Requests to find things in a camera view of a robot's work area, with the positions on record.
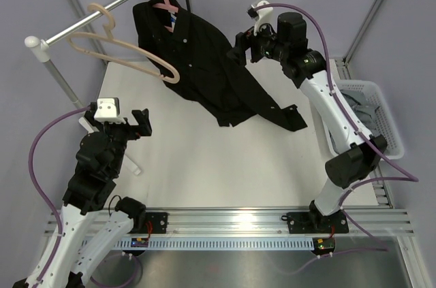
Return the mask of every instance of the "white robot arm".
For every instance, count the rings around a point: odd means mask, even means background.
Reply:
[[[251,50],[251,62],[264,57],[280,62],[283,73],[300,89],[316,107],[330,130],[339,155],[326,163],[328,180],[320,195],[309,206],[311,220],[319,223],[322,218],[339,210],[339,202],[350,185],[362,180],[378,164],[379,156],[354,130],[330,92],[326,60],[318,52],[307,48],[306,22],[301,14],[286,12],[277,18],[277,32],[268,23],[273,9],[265,0],[257,1],[248,10],[256,19],[253,27],[236,36],[235,47],[228,56],[240,65],[245,65],[245,51]],[[254,11],[254,8],[265,5]],[[348,106],[336,84],[331,78],[336,96],[358,125],[359,132],[384,152],[387,142],[383,136],[374,137]]]
[[[82,250],[81,243],[115,188],[129,140],[151,135],[148,110],[132,111],[138,125],[119,116],[118,99],[98,99],[85,118],[99,131],[86,135],[76,155],[77,166],[63,196],[62,234],[56,229],[40,262],[14,288],[81,288],[115,243],[145,228],[145,205],[129,197],[115,207],[109,221]]]

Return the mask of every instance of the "black jacket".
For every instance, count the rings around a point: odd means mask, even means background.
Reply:
[[[307,127],[296,106],[283,110],[245,68],[225,55],[232,48],[224,34],[204,19],[178,7],[174,32],[170,13],[154,8],[150,0],[133,8],[138,45],[173,65],[181,79],[164,84],[190,101],[204,106],[220,126],[236,126],[255,114],[290,131]],[[155,63],[160,72],[172,74]]]

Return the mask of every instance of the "clothes rack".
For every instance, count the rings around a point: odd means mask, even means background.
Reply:
[[[109,3],[108,5],[105,5],[104,7],[110,11],[122,5],[126,1],[129,0],[114,0],[113,2]],[[186,6],[187,6],[187,10],[191,11],[191,6],[192,6],[191,0],[186,0]],[[31,49],[31,51],[37,57],[38,61],[44,65],[44,67],[56,80],[58,85],[62,88],[63,92],[68,96],[69,100],[74,104],[76,108],[83,108],[84,104],[81,102],[81,100],[72,90],[71,86],[67,83],[65,78],[62,76],[57,66],[50,59],[48,50],[49,47],[51,47],[53,44],[59,42],[61,39],[67,37],[69,34],[73,33],[74,31],[77,31],[78,29],[89,25],[91,22],[93,22],[95,19],[100,18],[101,16],[103,16],[101,12],[93,12],[81,18],[75,24],[67,27],[66,29],[60,31],[59,33],[53,35],[48,39],[39,39],[38,37],[35,36],[29,36],[25,40],[26,46]]]

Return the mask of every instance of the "plastic laundry basket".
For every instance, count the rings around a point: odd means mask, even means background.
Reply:
[[[394,119],[389,111],[388,104],[386,103],[378,85],[374,82],[367,82],[365,80],[337,80],[336,84],[340,90],[346,89],[349,91],[362,92],[369,103],[379,106],[375,111],[375,125],[378,132],[380,132],[386,138],[386,141],[388,141],[385,155],[390,159],[402,158],[404,155],[403,143],[401,142]],[[333,149],[330,132],[324,121],[323,124],[327,136],[328,148],[330,149],[330,152],[336,156],[338,154]]]

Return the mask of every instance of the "white platform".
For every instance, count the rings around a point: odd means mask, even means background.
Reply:
[[[113,194],[147,207],[308,206],[326,182],[324,164],[332,158],[321,118],[277,62],[247,67],[282,108],[295,103],[309,127],[292,133],[260,116],[219,127],[199,103],[160,80],[110,63],[100,97],[118,97],[121,115],[131,123],[132,109],[148,108],[153,128],[151,137],[127,147],[141,175],[122,170]],[[377,205],[372,186],[359,188],[346,204]]]

